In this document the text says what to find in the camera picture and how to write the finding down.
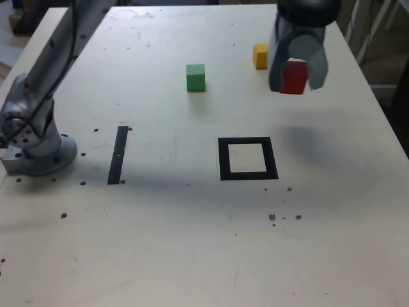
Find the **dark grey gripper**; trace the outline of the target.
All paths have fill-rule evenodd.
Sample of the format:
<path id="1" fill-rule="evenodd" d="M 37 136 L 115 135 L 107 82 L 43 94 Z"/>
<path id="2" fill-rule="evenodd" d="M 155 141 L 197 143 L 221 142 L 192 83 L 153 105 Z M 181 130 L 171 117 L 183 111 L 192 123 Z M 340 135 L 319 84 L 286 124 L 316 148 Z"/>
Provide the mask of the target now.
<path id="1" fill-rule="evenodd" d="M 289 48 L 286 37 L 293 39 Z M 328 74 L 324 38 L 325 27 L 297 26 L 277 16 L 268 45 L 268 84 L 271 91 L 279 93 L 282 89 L 288 53 L 290 58 L 306 63 L 310 89 L 322 88 Z"/>

